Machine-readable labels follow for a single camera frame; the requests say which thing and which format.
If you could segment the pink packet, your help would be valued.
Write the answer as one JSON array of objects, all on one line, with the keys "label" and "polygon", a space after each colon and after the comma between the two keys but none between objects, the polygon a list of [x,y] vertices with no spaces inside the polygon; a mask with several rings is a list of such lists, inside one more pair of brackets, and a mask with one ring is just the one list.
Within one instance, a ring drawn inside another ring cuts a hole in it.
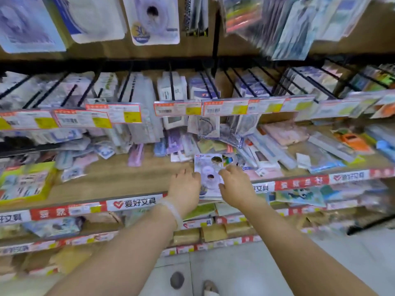
[{"label": "pink packet", "polygon": [[260,128],[281,146],[289,146],[309,139],[306,128],[297,126],[293,121],[261,124]]}]

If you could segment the grey shoe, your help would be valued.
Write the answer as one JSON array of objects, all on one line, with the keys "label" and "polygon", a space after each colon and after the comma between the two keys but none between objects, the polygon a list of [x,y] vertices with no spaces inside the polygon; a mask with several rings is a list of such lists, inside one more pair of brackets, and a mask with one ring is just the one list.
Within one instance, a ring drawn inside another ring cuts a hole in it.
[{"label": "grey shoe", "polygon": [[185,277],[182,272],[176,271],[170,278],[170,285],[173,289],[179,290],[182,288],[185,282]]}]

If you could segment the person's left forearm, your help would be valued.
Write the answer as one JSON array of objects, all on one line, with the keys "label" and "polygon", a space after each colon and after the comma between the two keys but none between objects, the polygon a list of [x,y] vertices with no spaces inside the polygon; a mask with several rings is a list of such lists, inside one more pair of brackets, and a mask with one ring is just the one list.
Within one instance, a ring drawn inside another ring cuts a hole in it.
[{"label": "person's left forearm", "polygon": [[169,201],[154,206],[45,296],[138,296],[179,220]]}]

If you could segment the pile of loose stationery packets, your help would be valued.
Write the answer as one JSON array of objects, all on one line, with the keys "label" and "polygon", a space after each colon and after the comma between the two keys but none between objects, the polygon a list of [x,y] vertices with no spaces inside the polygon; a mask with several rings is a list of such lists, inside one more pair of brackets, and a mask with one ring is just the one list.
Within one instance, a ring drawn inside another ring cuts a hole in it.
[{"label": "pile of loose stationery packets", "polygon": [[[319,174],[323,171],[335,168],[344,168],[352,163],[363,162],[364,158],[368,156],[357,155],[352,162],[344,161],[307,140],[282,147],[261,129],[258,129],[257,133],[252,137],[244,139],[242,148],[233,148],[233,152],[231,153],[226,153],[226,149],[224,149],[224,147],[220,149],[219,152],[215,153],[215,151],[218,150],[218,147],[216,147],[217,144],[219,144],[219,142],[215,140],[207,140],[206,142],[203,142],[203,149],[207,151],[203,154],[222,154],[227,157],[234,157],[237,159],[238,165],[242,167],[243,171],[249,176],[251,181],[282,177],[282,171],[293,169],[304,169],[310,174]],[[158,150],[159,149],[157,147],[153,146],[155,157],[158,157]],[[192,161],[194,164],[194,156],[196,154],[199,154],[199,152],[195,151],[191,156],[186,156],[184,151],[180,151],[162,157],[170,157],[170,161],[172,163],[185,163]],[[59,171],[58,175],[60,175],[62,182],[67,182],[86,175],[86,169],[88,166],[76,167],[66,173]]]}]

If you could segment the white hanging blister packet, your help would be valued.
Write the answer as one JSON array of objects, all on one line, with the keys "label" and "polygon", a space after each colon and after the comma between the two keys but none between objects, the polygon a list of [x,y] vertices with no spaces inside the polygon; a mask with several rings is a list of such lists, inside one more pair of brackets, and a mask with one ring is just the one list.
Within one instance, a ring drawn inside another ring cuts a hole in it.
[{"label": "white hanging blister packet", "polygon": [[127,25],[119,0],[52,0],[77,44],[122,40]]}]

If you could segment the green stationery box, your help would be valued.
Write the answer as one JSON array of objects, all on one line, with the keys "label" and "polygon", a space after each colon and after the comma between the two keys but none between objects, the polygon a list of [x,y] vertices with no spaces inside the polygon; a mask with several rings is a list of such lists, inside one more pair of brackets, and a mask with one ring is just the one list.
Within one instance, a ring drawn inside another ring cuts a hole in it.
[{"label": "green stationery box", "polygon": [[0,176],[0,206],[47,199],[57,171],[54,161],[6,169]]}]

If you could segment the lower wooden shelf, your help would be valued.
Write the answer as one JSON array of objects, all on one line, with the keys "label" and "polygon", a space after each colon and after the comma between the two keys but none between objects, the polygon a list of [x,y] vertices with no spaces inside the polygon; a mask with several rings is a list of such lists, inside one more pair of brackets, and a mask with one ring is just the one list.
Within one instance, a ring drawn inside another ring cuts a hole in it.
[{"label": "lower wooden shelf", "polygon": [[[380,203],[379,197],[373,195],[368,195],[362,199],[348,199],[342,202],[329,203],[327,208],[313,206],[293,207],[288,209],[288,213],[285,211],[286,209],[277,210],[280,215],[303,233],[319,235],[346,234],[348,228],[356,222],[370,222],[386,215],[395,214],[395,209],[385,207],[383,203]],[[230,215],[227,217],[218,217],[215,221],[219,222],[214,224],[230,224],[247,221],[247,219],[243,215]],[[200,225],[197,228],[207,226],[211,225]],[[388,223],[385,226],[395,228],[395,222]],[[111,230],[101,233],[83,234],[71,238],[36,242],[14,240],[13,244],[0,244],[0,257],[57,249],[65,246],[80,246],[107,242],[113,239],[117,233],[118,230]],[[223,239],[215,242],[202,242],[198,244],[173,247],[169,246],[162,252],[162,256],[167,257],[176,254],[210,250],[259,241],[261,241],[261,238],[256,234],[238,238]]]}]

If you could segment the person's left hand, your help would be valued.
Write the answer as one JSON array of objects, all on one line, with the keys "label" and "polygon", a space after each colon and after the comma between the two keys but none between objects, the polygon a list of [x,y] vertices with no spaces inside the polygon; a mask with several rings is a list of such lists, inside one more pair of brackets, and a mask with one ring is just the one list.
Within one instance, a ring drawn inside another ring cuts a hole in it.
[{"label": "person's left hand", "polygon": [[177,187],[175,184],[176,174],[171,176],[166,200],[168,200],[169,202],[171,202],[171,204],[174,205],[174,207],[177,209],[181,217],[186,217],[188,213],[190,213],[198,206],[200,200],[201,187],[200,188]]}]

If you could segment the bunch of hanging pale packets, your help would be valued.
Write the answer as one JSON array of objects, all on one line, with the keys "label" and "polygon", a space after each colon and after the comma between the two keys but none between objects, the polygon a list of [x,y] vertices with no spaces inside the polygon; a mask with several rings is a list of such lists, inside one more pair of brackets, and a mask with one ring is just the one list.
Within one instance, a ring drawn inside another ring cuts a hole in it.
[{"label": "bunch of hanging pale packets", "polygon": [[304,60],[317,40],[348,36],[371,0],[263,0],[254,42],[272,60]]}]

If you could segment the white round sticker packet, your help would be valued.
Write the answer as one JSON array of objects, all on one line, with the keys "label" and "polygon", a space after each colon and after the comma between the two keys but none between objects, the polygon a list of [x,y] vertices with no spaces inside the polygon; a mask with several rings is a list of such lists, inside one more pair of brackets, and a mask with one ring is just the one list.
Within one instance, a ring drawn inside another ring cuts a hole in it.
[{"label": "white round sticker packet", "polygon": [[223,179],[219,171],[229,164],[238,165],[237,159],[222,154],[196,154],[194,171],[201,175],[200,200],[221,200],[219,184]]}]

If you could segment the row of black display hooks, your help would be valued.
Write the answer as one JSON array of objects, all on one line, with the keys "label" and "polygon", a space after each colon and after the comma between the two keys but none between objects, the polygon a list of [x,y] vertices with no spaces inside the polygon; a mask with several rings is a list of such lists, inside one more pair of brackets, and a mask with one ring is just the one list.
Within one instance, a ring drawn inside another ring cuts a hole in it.
[{"label": "row of black display hooks", "polygon": [[[227,73],[231,68],[220,69],[224,73]],[[344,87],[344,91],[339,93],[339,96],[344,95],[348,91],[376,91],[383,89],[395,89],[395,64],[375,66],[367,65],[363,69],[357,69],[351,65],[340,64],[333,60],[326,61],[323,66],[289,66],[281,68],[265,68],[261,66],[256,66],[252,68],[246,68],[244,70],[251,70],[249,72],[250,76],[253,78],[258,78],[258,73],[254,72],[253,69],[259,69],[261,73],[264,74],[264,80],[272,86],[272,90],[268,88],[260,87],[269,95],[274,95],[274,93],[282,93],[289,89],[290,85],[297,88],[297,92],[307,93],[307,89],[303,88],[300,84],[296,83],[294,80],[294,74],[301,74],[299,77],[307,78],[309,81],[315,81],[318,86],[323,87],[323,89],[329,90],[329,88],[323,83],[323,74],[328,75],[331,79],[335,79],[337,85]],[[176,100],[176,93],[178,93],[176,87],[180,86],[178,78],[181,76],[176,76],[175,73],[178,70],[172,70],[171,66],[169,70],[162,70],[165,72],[165,84],[170,88],[170,100]],[[219,96],[219,88],[213,88],[214,78],[216,72],[212,73],[211,69],[204,69],[202,71],[196,71],[197,77],[202,81],[204,89],[209,89],[211,91],[216,91],[215,95]],[[132,68],[127,71],[118,71],[115,73],[125,72],[125,81],[128,82],[133,80],[137,76],[132,74],[142,73],[145,71],[134,72]],[[87,99],[90,96],[93,98],[104,97],[104,91],[110,90],[109,88],[98,88],[95,89],[95,85],[99,85],[100,76],[106,72],[101,71],[87,71],[87,76],[82,76],[88,79],[88,84],[85,87],[84,84],[77,84],[76,80],[70,80],[73,82],[72,88],[73,93],[67,92],[66,98],[62,101],[60,105],[55,107],[67,107],[67,108],[82,108],[87,103]],[[61,80],[57,82],[67,82],[68,78],[73,74],[72,72],[64,72],[61,74]],[[48,74],[23,74],[21,80],[16,80],[16,84],[12,87],[5,89],[4,92],[0,93],[0,100],[7,98],[9,94],[24,85],[25,82],[33,79],[34,77],[39,78],[49,78]]]}]

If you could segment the purple slim packet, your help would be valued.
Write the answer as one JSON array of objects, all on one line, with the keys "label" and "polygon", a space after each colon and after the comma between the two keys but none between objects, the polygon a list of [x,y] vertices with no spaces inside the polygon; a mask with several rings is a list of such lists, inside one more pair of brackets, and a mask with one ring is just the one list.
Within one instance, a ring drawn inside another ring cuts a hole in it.
[{"label": "purple slim packet", "polygon": [[144,159],[144,144],[134,144],[129,150],[128,167],[141,167]]}]

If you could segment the orange packet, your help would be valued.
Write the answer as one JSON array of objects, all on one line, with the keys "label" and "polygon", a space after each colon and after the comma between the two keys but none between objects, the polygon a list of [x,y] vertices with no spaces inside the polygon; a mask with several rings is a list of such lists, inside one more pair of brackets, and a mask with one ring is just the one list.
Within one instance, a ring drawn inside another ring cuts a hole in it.
[{"label": "orange packet", "polygon": [[357,154],[359,155],[374,154],[373,148],[370,145],[368,145],[368,143],[364,139],[362,139],[360,135],[353,133],[349,129],[338,129],[336,131],[332,131],[332,133],[339,141],[349,146]]}]

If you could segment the black metal shelf rail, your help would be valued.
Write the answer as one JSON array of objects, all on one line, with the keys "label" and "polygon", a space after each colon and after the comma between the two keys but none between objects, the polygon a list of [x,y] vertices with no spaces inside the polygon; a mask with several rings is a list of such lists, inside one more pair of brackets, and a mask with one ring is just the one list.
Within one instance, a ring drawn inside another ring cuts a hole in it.
[{"label": "black metal shelf rail", "polygon": [[323,66],[333,60],[340,64],[380,65],[395,63],[395,52],[386,54],[335,54],[309,55],[307,59],[272,61],[260,55],[225,55],[215,58],[208,56],[168,57],[151,59],[40,59],[0,61],[0,76],[5,72],[20,74],[57,74],[64,72],[84,73],[88,71],[121,72],[132,68],[133,72],[147,70],[192,69],[202,71],[211,69],[212,73],[225,68],[281,68],[289,66]]}]

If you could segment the white packet with round label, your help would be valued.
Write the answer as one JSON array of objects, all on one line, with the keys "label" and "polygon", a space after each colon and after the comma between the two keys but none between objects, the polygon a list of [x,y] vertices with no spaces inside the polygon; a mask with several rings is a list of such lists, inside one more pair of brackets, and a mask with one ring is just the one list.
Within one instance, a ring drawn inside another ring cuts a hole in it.
[{"label": "white packet with round label", "polygon": [[122,0],[135,46],[180,43],[178,0]]}]

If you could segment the row of brown cardboard boxes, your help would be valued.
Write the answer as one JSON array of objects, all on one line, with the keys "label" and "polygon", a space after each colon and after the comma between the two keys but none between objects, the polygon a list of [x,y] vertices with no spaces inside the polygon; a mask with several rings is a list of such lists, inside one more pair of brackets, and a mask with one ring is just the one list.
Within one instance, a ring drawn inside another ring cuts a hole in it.
[{"label": "row of brown cardboard boxes", "polygon": [[174,232],[169,246],[192,245],[204,242],[215,242],[223,239],[256,235],[256,230],[248,221],[214,224],[207,227],[178,230]]}]

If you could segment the person's right hand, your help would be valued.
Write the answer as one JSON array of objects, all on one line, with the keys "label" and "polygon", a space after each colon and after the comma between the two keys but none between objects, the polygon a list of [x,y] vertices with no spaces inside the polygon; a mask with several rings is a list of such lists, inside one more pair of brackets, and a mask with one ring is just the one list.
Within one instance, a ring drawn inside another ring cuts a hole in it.
[{"label": "person's right hand", "polygon": [[230,183],[225,185],[225,189],[220,189],[221,196],[226,203],[242,213],[266,204],[265,199],[256,194],[248,175],[243,172],[242,168],[230,164],[224,169],[230,172]]}]

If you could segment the row of hanging stationery packets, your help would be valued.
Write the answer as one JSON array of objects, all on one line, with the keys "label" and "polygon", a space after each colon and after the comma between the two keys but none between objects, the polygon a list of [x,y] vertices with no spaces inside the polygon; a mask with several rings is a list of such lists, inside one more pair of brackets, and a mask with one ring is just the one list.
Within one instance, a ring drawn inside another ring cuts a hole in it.
[{"label": "row of hanging stationery packets", "polygon": [[[185,77],[178,72],[180,86],[176,87],[175,101],[187,100],[209,100],[219,101],[227,98],[254,98],[254,97],[280,97],[285,95],[314,95],[314,99],[324,101],[327,99],[345,99],[349,93],[355,91],[348,91],[344,95],[339,96],[340,92],[344,91],[344,87],[337,85],[335,79],[331,79],[328,75],[323,74],[323,83],[329,90],[323,89],[317,85],[315,81],[309,81],[307,78],[299,77],[301,74],[294,74],[294,80],[303,88],[307,89],[307,93],[297,92],[297,88],[293,85],[282,93],[274,93],[274,95],[267,94],[263,88],[272,90],[272,86],[264,80],[264,74],[259,69],[253,69],[258,73],[258,78],[250,76],[251,70],[231,71],[223,73],[223,76],[228,77],[228,89],[225,89],[225,96],[222,95],[221,88],[224,88],[224,83],[216,86],[214,82],[213,88],[219,88],[219,96],[215,95],[216,91],[204,89],[203,82],[200,81],[196,74],[192,74],[190,78]],[[67,82],[57,82],[61,80],[61,75],[49,78],[34,77],[27,81],[13,91],[11,94],[0,100],[0,112],[8,112],[21,109],[81,109],[78,107],[55,107],[60,105],[66,98],[67,92],[73,93],[73,82],[76,80],[77,84],[84,84],[86,87],[88,79],[82,76],[86,74],[72,74]],[[155,101],[171,101],[170,88],[165,84],[165,72],[161,75],[157,74],[156,79],[143,74],[132,74],[137,76],[133,80],[125,81],[118,80],[116,73],[105,73],[99,78],[99,85],[95,85],[95,89],[100,87],[109,88],[104,91],[104,97],[93,98],[90,96],[87,99],[87,104],[106,104],[106,103],[142,103],[143,108],[147,109],[148,104]],[[5,89],[16,84],[16,80],[21,80],[23,74],[16,74],[7,72],[6,76],[0,80],[0,93]],[[111,129],[101,128],[60,128],[50,130],[22,130],[22,131],[0,131],[0,151],[13,151],[16,149],[28,149],[39,147],[50,147],[50,145],[65,144],[74,142],[75,140],[84,139],[88,137],[91,139],[108,139],[110,143],[116,148],[126,148],[130,144],[154,144],[159,143],[166,137],[166,131],[173,133],[176,137],[180,134],[184,139],[185,136],[196,135],[199,139],[210,139],[219,141],[228,141],[229,144],[241,144],[240,140],[244,137],[250,136],[254,133],[255,128],[259,124],[259,120],[265,115],[273,114],[254,114],[254,115],[233,115],[222,117],[202,117],[202,116],[185,116],[185,117],[155,117],[153,109],[149,109],[148,114],[143,115],[141,124],[114,124]],[[307,114],[302,112],[283,112],[274,114],[291,115],[292,119],[298,121],[312,122],[321,119],[358,119],[360,117],[367,117],[369,119],[395,119],[395,104],[392,105],[370,105],[360,116],[356,118],[337,117],[337,118],[321,118],[312,119]]]}]

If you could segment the green flat packet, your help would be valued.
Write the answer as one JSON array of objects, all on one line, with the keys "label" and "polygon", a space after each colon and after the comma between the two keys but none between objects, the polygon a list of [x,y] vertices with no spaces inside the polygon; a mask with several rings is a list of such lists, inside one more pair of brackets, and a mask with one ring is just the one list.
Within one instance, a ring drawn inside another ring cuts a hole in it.
[{"label": "green flat packet", "polygon": [[192,220],[192,219],[199,219],[207,216],[213,216],[216,212],[216,205],[215,203],[209,204],[201,204],[198,205],[194,210],[186,215],[183,219],[184,221]]}]

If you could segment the blue cartoon packet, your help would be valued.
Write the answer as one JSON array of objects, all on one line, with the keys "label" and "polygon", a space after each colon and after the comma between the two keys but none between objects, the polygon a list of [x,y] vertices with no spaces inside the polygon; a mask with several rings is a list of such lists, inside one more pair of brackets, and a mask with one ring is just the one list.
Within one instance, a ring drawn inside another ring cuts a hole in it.
[{"label": "blue cartoon packet", "polygon": [[65,238],[79,234],[86,219],[84,217],[64,217],[22,224],[27,232],[40,238]]}]

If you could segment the row of price tags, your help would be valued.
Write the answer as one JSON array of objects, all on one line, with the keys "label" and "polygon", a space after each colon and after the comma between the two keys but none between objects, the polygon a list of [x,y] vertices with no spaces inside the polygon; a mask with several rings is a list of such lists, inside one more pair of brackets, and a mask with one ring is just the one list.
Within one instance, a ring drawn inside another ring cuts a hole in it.
[{"label": "row of price tags", "polygon": [[0,112],[0,131],[60,128],[111,129],[114,124],[141,124],[153,109],[155,117],[222,117],[233,115],[302,112],[312,119],[360,116],[370,105],[395,104],[395,89],[352,92],[345,99],[317,102],[314,95],[227,98],[219,101],[155,101],[142,103],[87,104],[81,109],[21,109]]}]

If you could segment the beige sandal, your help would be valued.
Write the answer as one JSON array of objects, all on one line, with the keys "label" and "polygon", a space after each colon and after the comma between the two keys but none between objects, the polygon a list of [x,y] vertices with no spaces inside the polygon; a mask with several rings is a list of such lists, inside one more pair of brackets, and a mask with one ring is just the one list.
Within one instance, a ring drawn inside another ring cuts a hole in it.
[{"label": "beige sandal", "polygon": [[202,296],[220,296],[219,290],[213,281],[204,281]]}]

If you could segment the teal cartoon packet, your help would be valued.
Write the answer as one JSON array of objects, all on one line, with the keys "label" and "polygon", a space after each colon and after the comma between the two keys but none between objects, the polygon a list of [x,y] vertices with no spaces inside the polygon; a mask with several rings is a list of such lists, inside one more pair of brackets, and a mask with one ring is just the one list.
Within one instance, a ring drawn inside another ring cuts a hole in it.
[{"label": "teal cartoon packet", "polygon": [[289,204],[325,207],[323,194],[318,187],[291,189],[274,192],[275,200]]}]

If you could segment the person's right forearm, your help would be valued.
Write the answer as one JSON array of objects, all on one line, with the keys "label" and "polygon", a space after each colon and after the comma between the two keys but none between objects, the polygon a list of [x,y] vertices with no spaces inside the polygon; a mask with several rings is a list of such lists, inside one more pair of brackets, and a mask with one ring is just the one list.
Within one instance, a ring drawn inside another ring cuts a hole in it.
[{"label": "person's right forearm", "polygon": [[368,285],[253,195],[240,211],[259,234],[294,296],[378,296]]}]

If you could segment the black metal bar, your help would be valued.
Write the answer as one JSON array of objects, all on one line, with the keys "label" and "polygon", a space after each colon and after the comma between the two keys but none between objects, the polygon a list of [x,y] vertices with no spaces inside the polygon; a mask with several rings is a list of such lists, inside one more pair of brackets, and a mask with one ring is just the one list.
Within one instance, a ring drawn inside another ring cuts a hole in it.
[{"label": "black metal bar", "polygon": [[347,236],[356,235],[364,231],[373,229],[375,227],[380,227],[382,225],[387,225],[388,223],[395,222],[395,214],[386,215],[378,219],[372,220],[370,222],[356,222],[354,225],[350,226],[346,231]]}]

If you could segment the black striped hanging packet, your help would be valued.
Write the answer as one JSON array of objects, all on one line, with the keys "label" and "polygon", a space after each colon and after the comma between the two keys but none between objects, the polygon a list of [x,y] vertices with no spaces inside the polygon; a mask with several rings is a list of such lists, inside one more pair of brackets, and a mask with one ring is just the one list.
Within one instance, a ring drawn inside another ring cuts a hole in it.
[{"label": "black striped hanging packet", "polygon": [[209,36],[209,0],[185,0],[183,31],[186,36]]}]

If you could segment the wooden shelf with label strip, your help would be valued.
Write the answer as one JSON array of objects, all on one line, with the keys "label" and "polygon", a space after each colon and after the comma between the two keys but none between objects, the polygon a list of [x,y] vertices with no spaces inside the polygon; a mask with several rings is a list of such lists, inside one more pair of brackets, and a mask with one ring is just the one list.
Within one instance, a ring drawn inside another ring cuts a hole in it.
[{"label": "wooden shelf with label strip", "polygon": [[[141,167],[128,167],[126,155],[100,159],[89,165],[86,175],[62,182],[57,175],[48,197],[44,200],[0,205],[0,225],[66,217],[82,213],[82,209],[114,212],[142,207],[143,199],[165,196],[170,177],[180,169],[194,170],[193,162],[172,163],[170,157],[155,157],[153,146],[145,148]],[[304,169],[282,171],[282,177],[252,180],[257,194],[306,188],[321,184],[339,184],[375,178],[395,177],[395,163],[376,151],[363,162],[352,163],[319,174]]]}]

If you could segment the blue hanging card packet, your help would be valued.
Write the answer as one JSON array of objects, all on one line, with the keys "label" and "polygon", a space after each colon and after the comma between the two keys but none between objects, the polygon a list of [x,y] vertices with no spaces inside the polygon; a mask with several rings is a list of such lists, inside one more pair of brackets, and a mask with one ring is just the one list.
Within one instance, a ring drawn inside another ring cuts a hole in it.
[{"label": "blue hanging card packet", "polygon": [[65,52],[51,0],[0,0],[0,48],[8,54]]}]

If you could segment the colourful pen packet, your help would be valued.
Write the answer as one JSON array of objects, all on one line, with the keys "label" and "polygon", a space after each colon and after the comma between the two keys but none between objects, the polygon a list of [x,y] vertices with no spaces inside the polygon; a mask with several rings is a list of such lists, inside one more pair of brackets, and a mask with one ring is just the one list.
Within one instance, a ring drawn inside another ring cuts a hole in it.
[{"label": "colourful pen packet", "polygon": [[226,35],[245,29],[262,18],[264,0],[218,0]]}]

